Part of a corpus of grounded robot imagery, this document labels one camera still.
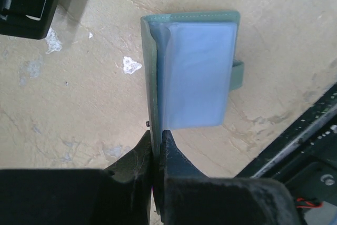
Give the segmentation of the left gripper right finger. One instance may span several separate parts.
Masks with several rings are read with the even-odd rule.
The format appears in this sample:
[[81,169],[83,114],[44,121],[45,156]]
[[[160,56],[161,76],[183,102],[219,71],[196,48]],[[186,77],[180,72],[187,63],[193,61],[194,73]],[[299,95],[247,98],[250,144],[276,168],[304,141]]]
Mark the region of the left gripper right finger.
[[164,224],[300,224],[293,198],[272,179],[210,178],[163,131],[155,204]]

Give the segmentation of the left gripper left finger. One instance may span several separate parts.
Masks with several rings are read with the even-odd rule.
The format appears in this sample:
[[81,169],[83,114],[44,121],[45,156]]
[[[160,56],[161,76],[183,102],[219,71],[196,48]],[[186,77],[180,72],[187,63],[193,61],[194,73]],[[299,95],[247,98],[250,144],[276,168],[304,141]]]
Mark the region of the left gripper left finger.
[[1,224],[149,224],[151,135],[106,169],[2,169]]

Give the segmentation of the green card holder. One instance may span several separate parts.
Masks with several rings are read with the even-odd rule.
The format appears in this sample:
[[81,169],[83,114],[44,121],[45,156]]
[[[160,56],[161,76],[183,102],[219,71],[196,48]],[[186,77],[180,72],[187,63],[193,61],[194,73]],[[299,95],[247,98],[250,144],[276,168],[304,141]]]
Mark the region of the green card holder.
[[141,18],[152,150],[162,133],[221,125],[229,93],[243,84],[235,59],[238,11],[148,15]]

